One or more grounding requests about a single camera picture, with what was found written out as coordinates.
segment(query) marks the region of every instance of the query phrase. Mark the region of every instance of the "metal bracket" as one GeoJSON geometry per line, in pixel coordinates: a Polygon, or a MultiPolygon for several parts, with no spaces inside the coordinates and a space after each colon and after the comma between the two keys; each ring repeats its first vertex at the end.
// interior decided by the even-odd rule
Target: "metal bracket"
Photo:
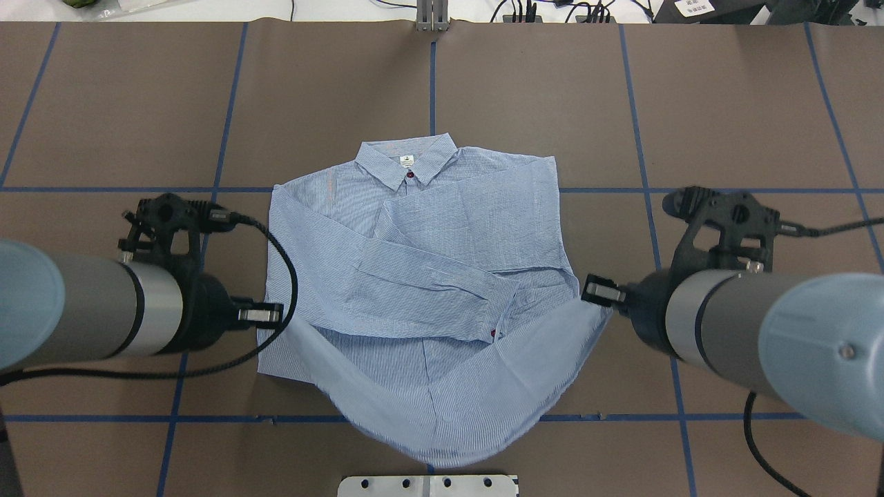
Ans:
{"type": "Polygon", "coordinates": [[[349,477],[338,486],[338,497],[518,497],[519,477],[513,475],[433,475],[349,477]]]}
{"type": "Polygon", "coordinates": [[[417,0],[418,31],[448,31],[448,0],[417,0]]]}

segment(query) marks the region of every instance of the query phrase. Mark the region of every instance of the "dress shirt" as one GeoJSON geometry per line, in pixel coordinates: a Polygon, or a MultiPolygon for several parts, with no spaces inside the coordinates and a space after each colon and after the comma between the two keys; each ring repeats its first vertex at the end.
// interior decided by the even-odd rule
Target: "dress shirt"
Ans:
{"type": "MultiPolygon", "coordinates": [[[[316,383],[358,428],[439,466],[536,423],[609,316],[576,299],[552,157],[447,134],[365,142],[277,185],[270,229],[298,272],[298,318],[258,370],[316,383]]],[[[290,289],[271,249],[268,302],[290,289]]]]}

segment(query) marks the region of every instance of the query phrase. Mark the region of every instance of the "cable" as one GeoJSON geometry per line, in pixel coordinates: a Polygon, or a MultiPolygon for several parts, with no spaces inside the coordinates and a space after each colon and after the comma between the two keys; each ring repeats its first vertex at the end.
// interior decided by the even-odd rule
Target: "cable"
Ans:
{"type": "Polygon", "coordinates": [[[574,6],[571,7],[571,11],[568,12],[568,16],[565,18],[566,23],[571,20],[571,14],[573,14],[574,11],[577,10],[577,7],[580,7],[581,5],[586,7],[586,17],[590,17],[592,14],[592,5],[590,5],[589,2],[578,2],[574,4],[574,6]]]}
{"type": "Polygon", "coordinates": [[[794,238],[819,238],[820,236],[828,236],[830,234],[843,233],[867,226],[884,225],[884,218],[871,218],[865,221],[857,221],[855,223],[847,223],[846,225],[831,226],[828,228],[809,228],[791,221],[781,221],[777,227],[777,234],[783,234],[794,238]]]}
{"type": "Polygon", "coordinates": [[[385,0],[374,0],[379,4],[390,5],[391,7],[405,7],[406,9],[416,9],[417,5],[405,5],[405,4],[394,4],[393,2],[386,2],[385,0]]]}
{"type": "Polygon", "coordinates": [[[775,479],[777,483],[789,489],[790,492],[799,497],[811,497],[807,492],[798,488],[794,483],[788,481],[786,477],[782,476],[777,470],[771,467],[770,463],[767,462],[767,459],[765,459],[758,451],[758,446],[755,445],[755,438],[752,437],[752,407],[755,405],[756,396],[755,392],[749,392],[749,397],[746,398],[746,407],[743,409],[743,435],[746,437],[746,445],[749,446],[749,451],[752,452],[752,457],[755,458],[755,461],[758,462],[758,465],[761,466],[762,470],[770,475],[771,478],[775,479]]]}
{"type": "Polygon", "coordinates": [[[261,343],[258,347],[252,349],[247,354],[237,357],[231,361],[226,363],[221,363],[215,366],[211,366],[208,368],[202,368],[199,370],[191,370],[185,372],[168,372],[168,373],[156,373],[156,372],[131,372],[131,371],[102,371],[102,370],[87,370],[87,369],[78,369],[78,368],[47,368],[42,370],[32,370],[32,371],[14,371],[11,373],[6,373],[4,375],[0,375],[0,386],[9,385],[14,381],[21,381],[23,379],[33,379],[33,378],[44,378],[48,376],[80,376],[80,377],[91,377],[91,378],[116,378],[116,379],[180,379],[180,378],[194,378],[198,376],[205,376],[207,374],[216,373],[219,371],[228,370],[234,366],[238,366],[242,363],[245,363],[249,359],[257,356],[261,353],[262,350],[267,348],[273,341],[282,334],[282,332],[288,327],[288,324],[292,321],[292,317],[294,316],[294,307],[298,302],[298,274],[294,270],[294,264],[292,264],[292,259],[289,258],[286,250],[282,248],[282,245],[279,243],[277,238],[273,236],[273,233],[267,229],[267,226],[264,226],[260,221],[255,218],[251,218],[249,216],[244,216],[237,212],[231,212],[231,221],[237,224],[249,225],[253,226],[255,229],[260,231],[267,240],[271,243],[273,248],[277,250],[279,256],[282,257],[284,263],[286,263],[286,268],[288,269],[289,277],[292,279],[292,298],[289,303],[288,312],[286,313],[286,317],[283,318],[282,322],[279,323],[279,326],[276,330],[271,334],[271,336],[267,337],[267,340],[261,343]]]}
{"type": "MultiPolygon", "coordinates": [[[[507,0],[500,0],[498,7],[496,9],[494,9],[494,13],[492,14],[492,20],[490,20],[488,22],[494,22],[494,19],[497,18],[497,13],[500,12],[500,7],[503,7],[503,4],[505,4],[506,2],[507,2],[507,0]]],[[[513,18],[515,18],[515,7],[513,7],[513,18]]]]}
{"type": "Polygon", "coordinates": [[[651,22],[654,21],[654,9],[653,9],[653,4],[651,4],[651,0],[648,0],[647,7],[645,7],[644,5],[639,3],[638,0],[629,0],[629,1],[632,2],[633,4],[638,5],[638,7],[640,9],[642,9],[642,11],[644,12],[644,15],[648,16],[648,19],[650,19],[651,22]]]}

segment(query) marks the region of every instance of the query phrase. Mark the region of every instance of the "silver cylinder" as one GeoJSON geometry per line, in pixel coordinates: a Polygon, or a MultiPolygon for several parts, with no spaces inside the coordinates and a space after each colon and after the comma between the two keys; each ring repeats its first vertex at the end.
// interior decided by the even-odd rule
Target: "silver cylinder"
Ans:
{"type": "MultiPolygon", "coordinates": [[[[183,312],[181,291],[163,268],[123,265],[92,256],[48,257],[45,265],[60,275],[64,307],[51,333],[32,346],[33,352],[4,371],[111,356],[150,356],[178,331],[183,312]]],[[[14,281],[4,283],[15,285],[14,281]]],[[[27,306],[28,302],[13,305],[27,306]]]]}
{"type": "Polygon", "coordinates": [[[761,324],[777,299],[806,276],[701,271],[667,305],[667,336],[682,360],[754,392],[779,398],[758,358],[761,324]]]}

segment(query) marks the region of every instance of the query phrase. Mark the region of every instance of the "mounting hole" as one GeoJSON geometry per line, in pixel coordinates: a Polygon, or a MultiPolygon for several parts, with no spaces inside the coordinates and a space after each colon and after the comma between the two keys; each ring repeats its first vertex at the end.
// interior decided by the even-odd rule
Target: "mounting hole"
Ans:
{"type": "Polygon", "coordinates": [[[163,221],[164,223],[168,223],[173,212],[175,212],[175,210],[171,207],[171,205],[169,205],[168,203],[164,203],[156,211],[156,214],[160,217],[161,221],[163,221]]]}
{"type": "Polygon", "coordinates": [[[746,208],[745,205],[738,203],[734,206],[734,209],[730,211],[730,218],[738,225],[741,225],[749,220],[749,209],[746,208]]]}

